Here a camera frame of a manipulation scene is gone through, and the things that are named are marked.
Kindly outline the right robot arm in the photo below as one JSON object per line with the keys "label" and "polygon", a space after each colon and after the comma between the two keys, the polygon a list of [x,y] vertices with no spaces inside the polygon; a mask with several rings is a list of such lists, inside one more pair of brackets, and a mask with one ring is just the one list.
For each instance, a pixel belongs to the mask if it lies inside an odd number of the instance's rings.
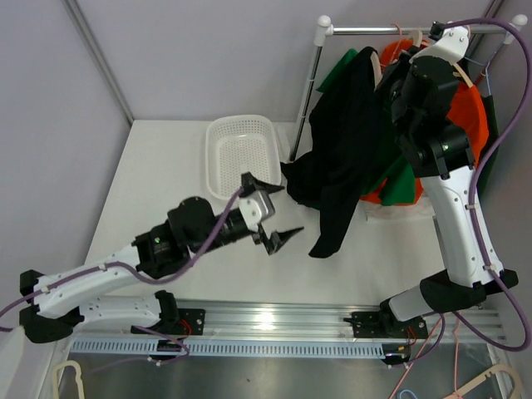
{"label": "right robot arm", "polygon": [[410,47],[388,65],[377,94],[391,107],[395,141],[428,195],[436,216],[444,270],[380,305],[378,326],[397,336],[427,313],[470,308],[515,287],[519,278],[493,254],[489,262],[477,233],[487,228],[475,186],[475,158],[465,130],[447,116],[459,87],[453,66]]}

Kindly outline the beige wooden hanger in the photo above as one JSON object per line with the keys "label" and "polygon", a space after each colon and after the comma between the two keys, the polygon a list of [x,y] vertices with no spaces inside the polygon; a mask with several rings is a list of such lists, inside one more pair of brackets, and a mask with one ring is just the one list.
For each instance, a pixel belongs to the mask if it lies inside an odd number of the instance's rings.
{"label": "beige wooden hanger", "polygon": [[381,55],[378,55],[376,52],[372,52],[370,55],[370,63],[373,72],[374,89],[377,89],[377,86],[382,79],[382,73],[386,67],[396,62],[401,53],[406,51],[409,47],[416,46],[422,48],[423,42],[423,33],[420,29],[416,29],[405,36],[402,40],[399,38],[395,42],[387,45]]}

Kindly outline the pink wire hanger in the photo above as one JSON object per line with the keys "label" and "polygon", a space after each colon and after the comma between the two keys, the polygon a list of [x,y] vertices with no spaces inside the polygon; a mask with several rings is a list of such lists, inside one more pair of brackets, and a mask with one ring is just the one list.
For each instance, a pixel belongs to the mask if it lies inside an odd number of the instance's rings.
{"label": "pink wire hanger", "polygon": [[405,31],[403,30],[401,25],[399,23],[393,22],[392,26],[397,30],[397,34],[400,40],[402,40],[405,37]]}

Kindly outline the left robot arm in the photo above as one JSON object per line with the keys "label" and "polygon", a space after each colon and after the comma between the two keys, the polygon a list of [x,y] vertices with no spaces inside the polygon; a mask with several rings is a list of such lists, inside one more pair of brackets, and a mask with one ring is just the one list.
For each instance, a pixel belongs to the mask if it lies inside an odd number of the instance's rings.
{"label": "left robot arm", "polygon": [[163,289],[216,249],[250,238],[276,254],[300,228],[267,234],[263,223],[275,214],[270,196],[282,191],[247,172],[224,211],[215,214],[201,197],[184,199],[163,224],[135,237],[109,257],[73,270],[45,275],[30,269],[19,289],[27,307],[19,323],[33,343],[49,343],[92,327],[153,331],[166,335],[200,335],[194,318]]}

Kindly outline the black t shirt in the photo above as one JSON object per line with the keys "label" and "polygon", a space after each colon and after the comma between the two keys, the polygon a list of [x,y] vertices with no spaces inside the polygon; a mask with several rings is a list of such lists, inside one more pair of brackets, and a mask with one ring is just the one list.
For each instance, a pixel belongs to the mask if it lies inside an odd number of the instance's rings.
{"label": "black t shirt", "polygon": [[336,75],[311,111],[312,149],[281,171],[287,192],[319,213],[320,235],[310,257],[337,253],[360,198],[372,183],[377,152],[389,130],[389,117],[375,92],[372,57],[364,47]]}

